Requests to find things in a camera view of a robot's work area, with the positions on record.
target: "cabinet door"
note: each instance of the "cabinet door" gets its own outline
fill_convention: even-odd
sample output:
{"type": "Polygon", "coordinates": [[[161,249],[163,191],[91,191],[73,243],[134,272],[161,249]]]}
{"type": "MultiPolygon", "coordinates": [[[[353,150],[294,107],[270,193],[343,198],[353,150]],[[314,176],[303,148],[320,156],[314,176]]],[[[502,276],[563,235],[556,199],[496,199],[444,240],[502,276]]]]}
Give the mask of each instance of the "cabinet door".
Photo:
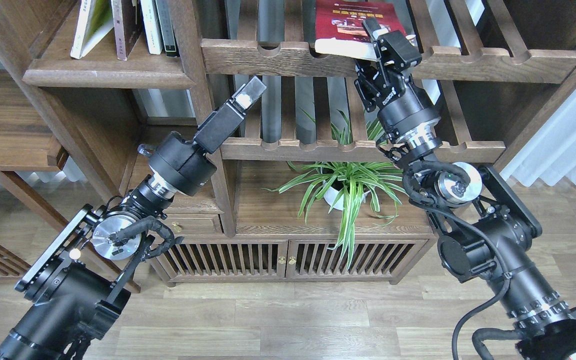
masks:
{"type": "Polygon", "coordinates": [[[288,240],[183,240],[153,266],[167,283],[276,280],[286,274],[287,252],[288,240]]]}
{"type": "Polygon", "coordinates": [[[286,278],[292,280],[400,280],[427,250],[427,239],[357,239],[348,266],[332,240],[290,240],[286,278]]]}

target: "wooden cabinet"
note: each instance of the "wooden cabinet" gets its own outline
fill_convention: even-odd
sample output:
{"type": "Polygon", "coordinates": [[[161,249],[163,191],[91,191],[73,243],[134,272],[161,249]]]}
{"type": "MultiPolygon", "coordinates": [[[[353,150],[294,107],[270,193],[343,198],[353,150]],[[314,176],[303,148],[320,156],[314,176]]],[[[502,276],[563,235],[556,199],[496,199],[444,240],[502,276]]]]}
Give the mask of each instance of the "wooden cabinet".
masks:
{"type": "MultiPolygon", "coordinates": [[[[210,184],[194,197],[179,194],[167,210],[169,224],[187,231],[187,243],[155,268],[169,280],[230,280],[240,272],[251,279],[372,276],[397,281],[432,243],[423,212],[404,205],[400,217],[386,227],[362,213],[357,246],[365,256],[350,269],[337,270],[341,262],[330,262],[333,255],[322,250],[336,237],[337,215],[322,211],[304,224],[295,217],[298,193],[260,190],[285,182],[289,173],[260,186],[251,181],[273,175],[263,169],[286,160],[384,160],[367,140],[364,111],[352,87],[352,60],[315,54],[304,39],[304,11],[312,9],[300,0],[282,3],[284,41],[263,43],[256,36],[256,0],[242,0],[236,39],[228,39],[223,1],[170,0],[181,57],[147,54],[142,37],[128,61],[120,61],[112,36],[83,59],[70,59],[77,0],[0,0],[0,61],[104,199],[124,194],[149,173],[146,159],[137,156],[140,142],[157,144],[169,130],[191,137],[196,130],[188,119],[171,119],[165,127],[144,118],[129,89],[188,89],[196,115],[192,123],[200,124],[221,101],[213,95],[234,90],[218,76],[281,76],[281,136],[265,142],[261,133],[267,119],[261,118],[259,106],[250,111],[245,132],[208,156],[217,166],[210,184]],[[296,136],[295,76],[314,77],[313,143],[296,136]],[[345,78],[354,139],[349,145],[331,137],[326,76],[345,78]],[[382,250],[404,255],[402,260],[376,257],[382,250]],[[217,265],[211,251],[229,262],[217,265]],[[282,256],[288,265],[279,264],[282,256]],[[201,267],[200,260],[212,266],[201,267]],[[403,270],[396,273],[393,265],[403,270]]],[[[436,130],[444,143],[436,152],[439,159],[503,167],[576,88],[576,2],[484,4],[483,19],[475,26],[464,0],[445,0],[461,44],[446,47],[439,44],[425,0],[409,0],[423,52],[413,75],[440,80],[443,120],[436,130]]]]}

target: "white curtain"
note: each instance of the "white curtain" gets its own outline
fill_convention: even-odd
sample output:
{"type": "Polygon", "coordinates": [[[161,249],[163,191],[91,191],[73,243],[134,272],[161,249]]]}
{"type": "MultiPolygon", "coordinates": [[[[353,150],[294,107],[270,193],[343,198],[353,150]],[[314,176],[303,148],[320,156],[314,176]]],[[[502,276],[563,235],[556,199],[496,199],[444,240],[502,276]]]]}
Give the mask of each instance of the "white curtain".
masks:
{"type": "Polygon", "coordinates": [[[526,187],[537,179],[553,186],[564,177],[576,185],[576,90],[501,174],[526,187]]]}

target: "white book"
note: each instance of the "white book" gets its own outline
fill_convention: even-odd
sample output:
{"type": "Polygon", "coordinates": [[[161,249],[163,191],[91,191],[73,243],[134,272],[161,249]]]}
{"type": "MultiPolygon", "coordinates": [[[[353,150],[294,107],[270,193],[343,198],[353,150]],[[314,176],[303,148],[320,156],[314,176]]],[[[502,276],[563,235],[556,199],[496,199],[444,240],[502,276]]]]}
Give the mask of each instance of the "white book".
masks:
{"type": "Polygon", "coordinates": [[[109,0],[82,0],[70,56],[74,59],[85,57],[112,28],[113,12],[109,0]]]}
{"type": "Polygon", "coordinates": [[[143,14],[143,26],[146,32],[148,52],[153,55],[159,55],[162,53],[164,45],[155,0],[141,0],[141,13],[143,14]]]}

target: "potted plant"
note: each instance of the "potted plant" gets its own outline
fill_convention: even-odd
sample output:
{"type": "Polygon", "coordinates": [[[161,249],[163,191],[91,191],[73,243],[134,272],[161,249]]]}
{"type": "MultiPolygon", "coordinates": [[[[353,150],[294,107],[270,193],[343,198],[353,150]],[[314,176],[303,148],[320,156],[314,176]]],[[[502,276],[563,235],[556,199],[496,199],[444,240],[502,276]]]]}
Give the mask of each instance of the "potted plant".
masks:
{"type": "MultiPolygon", "coordinates": [[[[350,121],[343,111],[337,111],[341,113],[346,126],[343,129],[339,129],[332,123],[332,135],[340,144],[348,145],[352,143],[352,135],[348,130],[350,121]]],[[[304,113],[314,121],[314,118],[308,112],[304,111],[304,113]]],[[[379,139],[384,133],[377,119],[368,123],[366,129],[368,139],[371,141],[379,139]]],[[[328,212],[331,212],[334,208],[340,208],[342,211],[341,224],[336,244],[332,249],[341,246],[340,256],[347,255],[346,267],[349,267],[353,260],[355,221],[359,215],[362,203],[366,200],[366,195],[370,194],[370,209],[380,219],[388,219],[389,221],[383,224],[388,225],[397,214],[378,214],[380,212],[380,203],[377,190],[386,194],[395,203],[395,206],[402,203],[398,199],[396,192],[405,194],[404,189],[396,184],[396,182],[402,180],[402,171],[395,168],[390,162],[323,161],[300,166],[295,166],[292,162],[288,162],[288,166],[302,173],[276,189],[266,190],[281,194],[298,185],[307,184],[308,187],[306,187],[306,191],[303,194],[297,214],[297,217],[304,215],[306,222],[314,201],[326,199],[330,205],[328,212]],[[331,189],[337,190],[336,195],[330,195],[331,189]]]]}

